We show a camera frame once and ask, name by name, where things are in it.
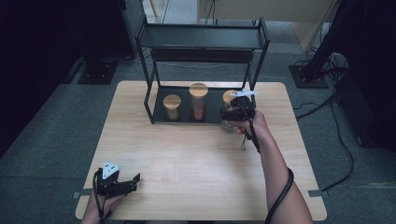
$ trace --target metal base plate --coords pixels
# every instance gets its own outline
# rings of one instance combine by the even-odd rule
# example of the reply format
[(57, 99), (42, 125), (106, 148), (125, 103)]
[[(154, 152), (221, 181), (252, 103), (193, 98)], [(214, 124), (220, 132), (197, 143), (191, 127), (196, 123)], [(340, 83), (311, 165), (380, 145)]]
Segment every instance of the metal base plate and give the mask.
[(291, 75), (293, 76), (294, 83), (297, 88), (310, 88), (310, 89), (328, 89), (329, 85), (327, 84), (324, 77), (320, 77), (317, 80), (311, 82), (304, 82), (304, 69), (305, 66), (301, 65), (289, 65), (289, 70)]
[(99, 74), (90, 74), (88, 65), (86, 64), (81, 77), (78, 80), (78, 84), (102, 84), (108, 85), (111, 83), (111, 79), (114, 77), (118, 63), (102, 63), (99, 65)]

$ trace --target wooden lid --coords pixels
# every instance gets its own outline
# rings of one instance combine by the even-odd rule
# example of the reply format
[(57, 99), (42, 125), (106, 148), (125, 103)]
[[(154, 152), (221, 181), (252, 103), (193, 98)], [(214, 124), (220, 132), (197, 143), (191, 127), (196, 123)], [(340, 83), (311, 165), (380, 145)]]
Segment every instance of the wooden lid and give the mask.
[(190, 94), (196, 98), (203, 98), (207, 95), (209, 88), (204, 83), (194, 83), (190, 86)]
[(233, 98), (235, 98), (234, 96), (231, 96), (231, 93), (235, 93), (237, 92), (236, 90), (229, 90), (229, 91), (225, 91), (223, 94), (223, 101), (224, 103), (226, 103), (227, 105), (230, 104), (231, 100)]
[(174, 94), (167, 95), (163, 99), (163, 105), (168, 109), (176, 109), (178, 106), (180, 106), (180, 103), (181, 103), (180, 97)]

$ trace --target forearm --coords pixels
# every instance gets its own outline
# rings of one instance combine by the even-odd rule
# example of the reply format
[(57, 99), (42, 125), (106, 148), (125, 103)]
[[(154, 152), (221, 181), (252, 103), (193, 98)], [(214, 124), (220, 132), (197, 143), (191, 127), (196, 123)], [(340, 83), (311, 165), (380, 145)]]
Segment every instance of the forearm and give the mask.
[[(269, 131), (262, 130), (258, 140), (261, 149), (262, 169), (265, 175), (267, 207), (270, 210), (288, 182), (289, 171), (276, 140)], [(305, 200), (294, 183), (287, 196), (276, 209), (272, 219), (272, 223), (291, 222), (312, 222)]]

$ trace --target light wood tabletop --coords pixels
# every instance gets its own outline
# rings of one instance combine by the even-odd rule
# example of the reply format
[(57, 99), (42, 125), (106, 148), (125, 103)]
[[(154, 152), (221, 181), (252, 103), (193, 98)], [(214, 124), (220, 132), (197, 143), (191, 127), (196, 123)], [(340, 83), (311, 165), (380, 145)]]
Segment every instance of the light wood tabletop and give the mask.
[[(190, 86), (193, 82), (162, 82)], [(241, 83), (204, 82), (232, 89)], [(153, 87), (149, 104), (155, 104)], [(111, 218), (120, 220), (264, 220), (267, 214), (260, 156), (251, 141), (241, 150), (243, 136), (227, 133), (218, 124), (151, 124), (143, 102), (144, 81), (122, 81), (114, 95), (84, 189), (105, 161), (120, 167), (119, 181), (141, 174), (136, 192), (123, 198)], [(303, 138), (282, 83), (256, 84), (257, 108), (264, 113), (294, 181), (314, 220), (327, 213), (320, 196)], [(89, 196), (76, 210), (82, 218)]]

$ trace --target person's right arm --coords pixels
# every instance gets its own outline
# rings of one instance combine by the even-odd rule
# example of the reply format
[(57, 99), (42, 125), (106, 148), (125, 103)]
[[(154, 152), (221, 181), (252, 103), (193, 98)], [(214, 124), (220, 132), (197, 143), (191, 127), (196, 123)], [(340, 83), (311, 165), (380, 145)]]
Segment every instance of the person's right arm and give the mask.
[[(248, 132), (252, 136), (247, 121), (235, 122), (235, 124), (238, 126), (237, 133)], [(288, 182), (289, 171), (276, 140), (268, 129), (264, 114), (257, 109), (253, 127), (260, 146), (262, 169), (265, 175), (267, 207), (270, 210)], [(312, 217), (303, 195), (294, 182), (286, 197), (276, 209), (271, 223), (312, 223)]]

